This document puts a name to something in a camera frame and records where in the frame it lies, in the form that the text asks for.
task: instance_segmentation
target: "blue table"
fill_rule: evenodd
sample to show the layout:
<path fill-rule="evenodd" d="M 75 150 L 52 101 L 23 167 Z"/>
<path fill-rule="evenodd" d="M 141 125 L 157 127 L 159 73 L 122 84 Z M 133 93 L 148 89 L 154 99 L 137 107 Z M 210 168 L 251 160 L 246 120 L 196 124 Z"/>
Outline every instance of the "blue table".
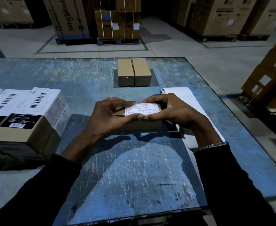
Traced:
<path fill-rule="evenodd" d="M 61 89 L 72 117 L 57 153 L 87 123 L 95 102 L 125 100 L 187 86 L 231 145 L 240 166 L 265 198 L 276 198 L 276 164 L 184 58 L 147 58 L 154 87 L 114 87 L 117 59 L 0 59 L 0 88 Z M 0 172 L 0 207 L 39 169 Z M 85 160 L 54 225 L 135 218 L 206 207 L 205 195 L 181 138 L 165 124 L 157 133 L 119 133 Z"/>

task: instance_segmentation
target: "metal watch band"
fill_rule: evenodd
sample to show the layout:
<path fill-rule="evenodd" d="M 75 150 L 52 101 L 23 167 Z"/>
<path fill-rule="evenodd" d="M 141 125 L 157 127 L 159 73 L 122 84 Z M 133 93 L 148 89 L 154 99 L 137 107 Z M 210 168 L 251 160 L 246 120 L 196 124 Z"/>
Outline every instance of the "metal watch band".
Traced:
<path fill-rule="evenodd" d="M 215 143 L 215 144 L 208 145 L 206 147 L 199 147 L 199 148 L 192 149 L 192 152 L 193 153 L 200 152 L 200 151 L 205 150 L 205 149 L 220 147 L 220 146 L 223 146 L 223 145 L 229 145 L 229 143 L 227 141 L 220 142 L 220 143 Z"/>

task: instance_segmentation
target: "person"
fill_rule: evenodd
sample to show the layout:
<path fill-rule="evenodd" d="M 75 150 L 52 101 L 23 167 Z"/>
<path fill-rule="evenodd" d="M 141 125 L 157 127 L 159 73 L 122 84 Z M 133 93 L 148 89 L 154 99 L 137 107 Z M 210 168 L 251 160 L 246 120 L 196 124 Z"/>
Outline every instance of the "person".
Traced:
<path fill-rule="evenodd" d="M 219 144 L 222 140 L 204 115 L 172 93 L 153 95 L 141 103 L 165 103 L 167 108 L 147 116 L 116 117 L 112 112 L 114 108 L 132 106 L 135 102 L 117 97 L 97 102 L 83 132 L 60 156 L 54 154 L 50 162 L 0 209 L 0 225 L 52 225 L 80 174 L 81 162 L 93 146 L 137 120 L 169 120 L 193 131 L 198 146 L 204 147 L 194 154 L 208 206 L 217 225 L 276 225 L 276 213 L 241 169 L 229 145 Z M 196 225 L 204 224 L 203 220 Z"/>

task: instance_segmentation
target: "concrete floor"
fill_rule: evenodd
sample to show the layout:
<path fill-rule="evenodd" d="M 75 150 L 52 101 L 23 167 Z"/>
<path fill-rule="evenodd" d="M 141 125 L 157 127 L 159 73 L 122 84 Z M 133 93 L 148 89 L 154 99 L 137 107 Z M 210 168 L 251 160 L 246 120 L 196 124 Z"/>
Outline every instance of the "concrete floor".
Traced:
<path fill-rule="evenodd" d="M 52 26 L 42 29 L 0 29 L 0 50 L 6 58 L 65 57 L 185 57 L 219 95 L 241 92 L 256 65 L 276 43 L 276 31 L 267 41 L 198 43 L 165 22 L 141 20 L 140 45 L 57 45 Z M 244 105 L 224 99 L 226 105 L 276 161 L 276 135 Z M 276 211 L 276 201 L 270 202 Z M 215 225 L 206 216 L 208 225 Z"/>

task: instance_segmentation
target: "barcode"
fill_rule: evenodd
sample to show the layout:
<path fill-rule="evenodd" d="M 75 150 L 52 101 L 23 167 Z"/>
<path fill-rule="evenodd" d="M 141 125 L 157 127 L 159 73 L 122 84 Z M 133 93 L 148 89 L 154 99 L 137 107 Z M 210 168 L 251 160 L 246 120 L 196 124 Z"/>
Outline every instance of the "barcode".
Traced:
<path fill-rule="evenodd" d="M 40 93 L 40 95 L 35 99 L 35 101 L 30 106 L 30 108 L 36 108 L 40 104 L 42 99 L 46 96 L 46 94 L 47 93 Z"/>
<path fill-rule="evenodd" d="M 1 102 L 1 104 L 0 104 L 0 109 L 3 109 L 4 106 L 16 95 L 17 94 L 15 94 L 15 93 L 11 93 L 7 98 L 5 98 L 5 100 L 3 102 Z"/>
<path fill-rule="evenodd" d="M 23 128 L 25 124 L 11 123 L 10 128 Z"/>

